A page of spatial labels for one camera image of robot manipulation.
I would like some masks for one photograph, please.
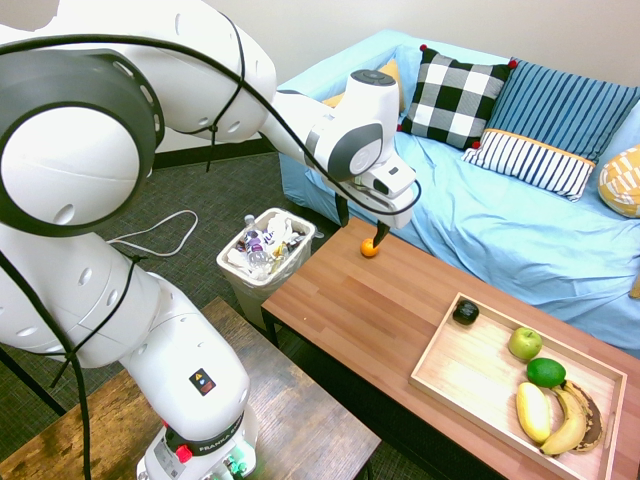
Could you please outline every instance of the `blue couch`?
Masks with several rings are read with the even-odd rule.
[[[323,60],[285,84],[316,100],[342,93],[349,73],[395,58],[407,114],[420,66],[419,46],[469,63],[509,59],[385,30]],[[462,151],[396,133],[395,148],[417,172],[422,197],[406,227],[392,233],[416,247],[640,358],[640,220],[608,208],[597,191],[606,161],[640,143],[640,105],[618,129],[582,198],[572,203],[513,177],[460,160]],[[285,195],[338,223],[334,193],[315,172],[280,155]],[[349,204],[351,215],[375,223]]]

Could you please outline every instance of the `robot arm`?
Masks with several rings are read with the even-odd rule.
[[[262,49],[198,0],[61,0],[44,29],[0,35],[0,252],[32,289],[0,271],[0,341],[67,350],[39,298],[82,366],[120,361],[167,422],[140,474],[229,478],[239,459],[249,473],[257,425],[234,352],[177,288],[92,231],[133,201],[165,125],[222,142],[260,132],[401,227],[415,175],[393,150],[397,85],[354,74],[335,110],[277,92]]]

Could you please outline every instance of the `white wall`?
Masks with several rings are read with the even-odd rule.
[[[640,85],[640,0],[205,0],[251,35],[278,82],[391,28],[572,73]],[[0,0],[0,24],[46,25],[58,0]],[[169,132],[161,151],[203,145]]]

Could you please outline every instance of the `overripe banana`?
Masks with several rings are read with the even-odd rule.
[[[552,390],[564,412],[564,422],[542,444],[540,451],[545,455],[560,455],[580,444],[587,431],[587,417],[575,396],[559,386],[553,387]]]
[[[534,442],[543,443],[551,435],[551,412],[547,398],[533,383],[518,386],[516,409],[520,425]]]
[[[589,450],[593,450],[598,443],[600,443],[600,440],[602,440],[602,435],[605,430],[600,409],[593,401],[593,398],[591,398],[591,395],[585,392],[582,387],[577,385],[575,382],[566,380],[562,385],[562,389],[576,397],[582,405],[582,409],[584,410],[587,418],[587,431],[574,450],[579,452],[588,452]]]

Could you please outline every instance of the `trash can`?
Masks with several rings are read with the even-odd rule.
[[[274,273],[269,274],[267,278],[264,280],[256,280],[228,261],[228,254],[232,249],[236,248],[236,245],[242,239],[244,229],[240,231],[216,257],[218,266],[233,287],[233,291],[236,294],[236,298],[245,316],[251,323],[263,330],[265,329],[265,324],[262,320],[260,306],[311,256],[311,241],[316,233],[316,227],[313,223],[307,222],[303,218],[297,217],[280,208],[271,208],[257,217],[256,227],[260,230],[266,229],[269,220],[279,213],[284,214],[285,218],[290,219],[293,230],[304,233],[305,238],[284,262],[278,266],[278,269]]]

